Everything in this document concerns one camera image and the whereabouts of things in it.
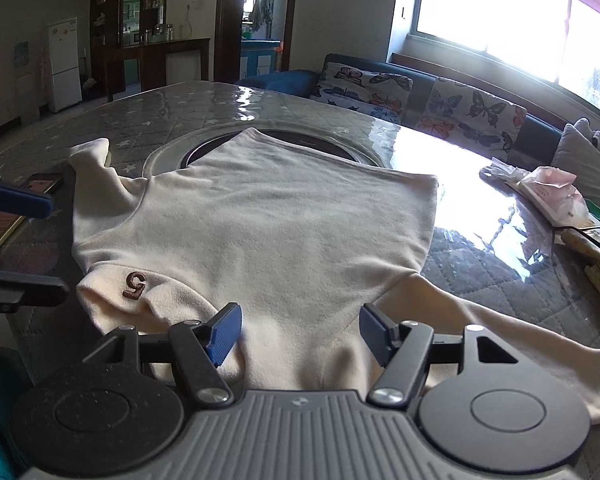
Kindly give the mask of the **grey star quilted table cover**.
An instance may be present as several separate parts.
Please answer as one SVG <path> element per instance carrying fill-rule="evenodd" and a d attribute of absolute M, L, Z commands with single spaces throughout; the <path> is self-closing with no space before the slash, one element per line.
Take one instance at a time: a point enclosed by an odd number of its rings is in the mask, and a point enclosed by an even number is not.
<path fill-rule="evenodd" d="M 379 167 L 434 174 L 439 182 L 436 227 L 422 274 L 443 290 L 600 348 L 600 294 L 577 255 L 552 244 L 553 231 L 525 198 L 479 177 L 489 161 L 432 136 L 342 108 L 273 91 L 194 81 L 123 99 L 38 131 L 0 151 L 3 177 L 65 171 L 55 195 L 59 212 L 27 220 L 0 250 L 0 269 L 79 279 L 72 258 L 73 145 L 106 136 L 112 166 L 125 177 L 176 169 L 198 144 L 253 127 L 262 132 L 315 136 Z M 95 341 L 94 327 L 72 299 L 59 312 L 15 314 L 9 321 L 33 379 L 52 374 Z M 143 470 L 106 479 L 229 479 L 234 452 L 211 452 L 223 437 L 190 436 Z"/>

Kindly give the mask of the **round black induction cooktop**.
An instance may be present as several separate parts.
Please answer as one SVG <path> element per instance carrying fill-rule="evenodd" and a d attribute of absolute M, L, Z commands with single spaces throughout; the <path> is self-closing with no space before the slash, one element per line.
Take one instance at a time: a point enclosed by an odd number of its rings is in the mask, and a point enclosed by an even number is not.
<path fill-rule="evenodd" d="M 260 156 L 278 159 L 308 153 L 376 168 L 388 166 L 380 155 L 346 136 L 342 138 L 314 127 L 259 122 L 253 127 L 217 125 L 180 136 L 148 156 L 142 176 L 157 177 L 184 170 L 207 156 L 213 159 L 230 155 L 244 159 Z"/>

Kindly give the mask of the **cream long-sleeve shirt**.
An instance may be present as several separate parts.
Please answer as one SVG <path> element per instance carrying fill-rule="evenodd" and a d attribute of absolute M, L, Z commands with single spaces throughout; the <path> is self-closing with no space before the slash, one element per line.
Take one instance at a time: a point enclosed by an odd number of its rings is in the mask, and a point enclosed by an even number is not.
<path fill-rule="evenodd" d="M 103 333 L 161 333 L 242 307 L 220 372 L 249 389 L 370 390 L 358 332 L 371 302 L 395 321 L 486 326 L 569 387 L 600 424 L 600 349 L 457 298 L 422 276 L 437 206 L 426 174 L 311 153 L 234 155 L 127 178 L 100 138 L 72 148 L 76 288 Z"/>

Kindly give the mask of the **right butterfly print cushion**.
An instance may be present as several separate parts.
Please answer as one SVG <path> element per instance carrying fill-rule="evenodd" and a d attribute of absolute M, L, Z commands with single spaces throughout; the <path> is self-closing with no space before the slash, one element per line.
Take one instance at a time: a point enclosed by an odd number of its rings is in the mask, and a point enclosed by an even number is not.
<path fill-rule="evenodd" d="M 526 117 L 523 106 L 439 77 L 415 129 L 486 158 L 506 160 Z"/>

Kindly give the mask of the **smartphone on table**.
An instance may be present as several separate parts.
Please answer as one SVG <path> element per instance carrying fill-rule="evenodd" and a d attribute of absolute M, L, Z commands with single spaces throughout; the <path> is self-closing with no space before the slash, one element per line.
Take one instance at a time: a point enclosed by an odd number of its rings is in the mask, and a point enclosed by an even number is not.
<path fill-rule="evenodd" d="M 63 183 L 64 177 L 62 174 L 51 172 L 50 174 L 31 174 L 30 177 L 23 180 L 21 183 L 12 185 L 17 188 L 28 188 L 31 191 L 44 193 L 52 197 Z M 28 219 L 36 218 L 17 216 L 16 214 L 8 214 L 7 212 L 0 211 L 0 248 L 6 243 L 6 240 L 8 240 L 12 233 L 15 232 L 18 226 L 20 226 L 24 220 Z"/>

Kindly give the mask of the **pink white garment bag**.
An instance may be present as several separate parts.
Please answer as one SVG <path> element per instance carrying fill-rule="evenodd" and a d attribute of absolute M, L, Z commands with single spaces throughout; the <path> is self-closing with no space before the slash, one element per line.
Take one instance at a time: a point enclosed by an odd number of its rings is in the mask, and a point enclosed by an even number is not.
<path fill-rule="evenodd" d="M 594 218 L 580 191 L 576 176 L 555 167 L 539 166 L 515 184 L 554 228 L 589 228 Z"/>

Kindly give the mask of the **left butterfly print cushion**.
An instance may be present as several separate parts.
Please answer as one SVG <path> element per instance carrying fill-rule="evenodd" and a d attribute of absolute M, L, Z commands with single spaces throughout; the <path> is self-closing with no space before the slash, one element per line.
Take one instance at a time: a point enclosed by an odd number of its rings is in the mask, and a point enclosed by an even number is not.
<path fill-rule="evenodd" d="M 402 124 L 412 88 L 407 76 L 327 62 L 310 99 Z"/>

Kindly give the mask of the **butterfly print cushion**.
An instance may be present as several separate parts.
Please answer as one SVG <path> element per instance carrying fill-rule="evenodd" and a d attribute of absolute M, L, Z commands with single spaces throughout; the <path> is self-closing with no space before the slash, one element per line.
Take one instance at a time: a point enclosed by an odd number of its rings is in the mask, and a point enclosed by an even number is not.
<path fill-rule="evenodd" d="M 412 88 L 407 76 L 327 62 L 310 99 L 402 124 Z"/>
<path fill-rule="evenodd" d="M 523 106 L 439 77 L 415 129 L 486 158 L 506 160 L 526 117 Z"/>

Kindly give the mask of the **green round lid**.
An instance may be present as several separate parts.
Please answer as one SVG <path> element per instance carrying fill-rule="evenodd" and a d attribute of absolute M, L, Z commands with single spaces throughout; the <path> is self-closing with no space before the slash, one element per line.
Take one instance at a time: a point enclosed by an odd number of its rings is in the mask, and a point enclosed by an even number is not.
<path fill-rule="evenodd" d="M 600 224 L 600 206 L 597 206 L 592 200 L 588 198 L 585 200 L 586 206 L 588 207 L 588 213 L 590 217 L 597 223 Z"/>

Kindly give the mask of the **dark wooden cabinet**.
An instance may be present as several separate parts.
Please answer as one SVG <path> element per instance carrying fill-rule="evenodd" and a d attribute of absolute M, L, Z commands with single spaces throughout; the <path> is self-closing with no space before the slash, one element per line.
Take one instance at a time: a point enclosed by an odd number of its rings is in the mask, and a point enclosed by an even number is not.
<path fill-rule="evenodd" d="M 88 39 L 95 96 L 111 101 L 136 84 L 154 90 L 172 84 L 175 59 L 190 55 L 194 79 L 210 79 L 211 38 L 196 36 L 186 3 L 174 22 L 175 0 L 90 0 Z"/>

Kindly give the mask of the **grey plain cushion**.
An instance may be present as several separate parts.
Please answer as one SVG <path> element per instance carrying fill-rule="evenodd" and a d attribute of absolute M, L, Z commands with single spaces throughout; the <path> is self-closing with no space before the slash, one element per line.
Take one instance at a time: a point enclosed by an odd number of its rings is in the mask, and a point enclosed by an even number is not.
<path fill-rule="evenodd" d="M 565 125 L 552 166 L 574 174 L 573 185 L 584 198 L 600 206 L 600 151 L 575 125 Z"/>

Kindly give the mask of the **white refrigerator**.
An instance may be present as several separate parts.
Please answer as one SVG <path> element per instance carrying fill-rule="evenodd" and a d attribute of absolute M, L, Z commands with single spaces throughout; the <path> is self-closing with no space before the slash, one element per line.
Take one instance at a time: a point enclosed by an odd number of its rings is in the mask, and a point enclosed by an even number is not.
<path fill-rule="evenodd" d="M 82 100 L 78 20 L 67 18 L 46 28 L 47 101 L 52 113 Z"/>

